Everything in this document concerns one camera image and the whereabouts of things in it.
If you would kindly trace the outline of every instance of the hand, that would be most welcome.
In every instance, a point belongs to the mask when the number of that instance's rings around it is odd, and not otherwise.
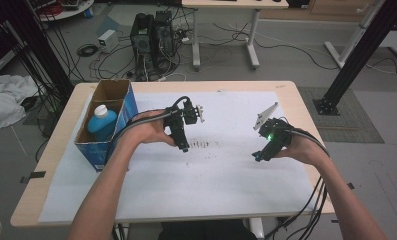
[[[134,121],[144,118],[152,117],[164,113],[164,110],[155,110],[141,113],[133,118]],[[164,132],[164,119],[155,120],[148,123],[143,123],[126,131],[120,138],[121,141],[134,141],[135,144],[165,142],[171,146],[176,146],[173,139]]]
[[[313,141],[299,135],[293,135],[291,144],[275,157],[290,157],[302,163],[319,166],[329,156]]]

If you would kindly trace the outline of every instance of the person's right arm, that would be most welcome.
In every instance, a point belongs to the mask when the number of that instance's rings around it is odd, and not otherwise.
[[[375,219],[358,200],[332,159],[311,140],[294,135],[291,144],[276,157],[291,157],[313,165],[326,184],[343,239],[387,239]]]

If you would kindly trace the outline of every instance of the white bottle cap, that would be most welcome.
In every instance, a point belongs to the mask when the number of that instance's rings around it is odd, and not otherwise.
[[[105,118],[108,115],[108,110],[105,105],[99,105],[95,108],[94,113],[97,118]]]

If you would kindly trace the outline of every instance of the blue box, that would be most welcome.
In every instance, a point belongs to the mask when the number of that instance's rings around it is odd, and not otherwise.
[[[106,142],[96,142],[93,135],[88,132],[87,125],[94,115],[95,108],[102,104],[116,112],[118,116],[111,139]],[[105,155],[113,136],[125,127],[129,119],[136,114],[138,114],[138,108],[129,80],[101,80],[98,83],[82,125],[74,139],[74,144],[97,172],[104,168]]]

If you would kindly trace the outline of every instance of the green light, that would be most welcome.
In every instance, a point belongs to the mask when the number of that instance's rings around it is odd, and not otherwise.
[[[267,136],[267,140],[270,142],[273,139],[273,134],[269,134],[269,136]]]

